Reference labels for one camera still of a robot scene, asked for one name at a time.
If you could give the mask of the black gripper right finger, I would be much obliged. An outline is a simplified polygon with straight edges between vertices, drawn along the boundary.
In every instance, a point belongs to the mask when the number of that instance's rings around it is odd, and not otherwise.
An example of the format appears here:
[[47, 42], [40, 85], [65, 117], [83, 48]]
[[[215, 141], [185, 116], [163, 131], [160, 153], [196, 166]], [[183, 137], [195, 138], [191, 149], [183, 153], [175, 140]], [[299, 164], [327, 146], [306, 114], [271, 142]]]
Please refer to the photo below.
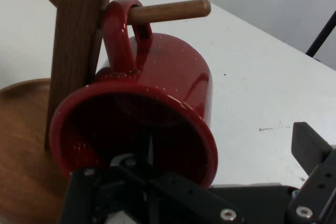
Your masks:
[[288, 223], [335, 223], [335, 148], [308, 123], [296, 122], [291, 152], [308, 178], [286, 209]]

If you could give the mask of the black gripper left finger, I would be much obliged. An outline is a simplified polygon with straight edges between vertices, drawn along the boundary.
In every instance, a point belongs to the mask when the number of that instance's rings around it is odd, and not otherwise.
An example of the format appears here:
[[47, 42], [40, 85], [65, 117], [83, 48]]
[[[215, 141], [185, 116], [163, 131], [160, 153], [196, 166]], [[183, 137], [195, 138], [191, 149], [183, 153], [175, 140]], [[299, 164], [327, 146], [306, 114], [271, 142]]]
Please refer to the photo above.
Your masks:
[[135, 223], [246, 222], [228, 201], [133, 156], [71, 173], [60, 223], [108, 223], [120, 211]]

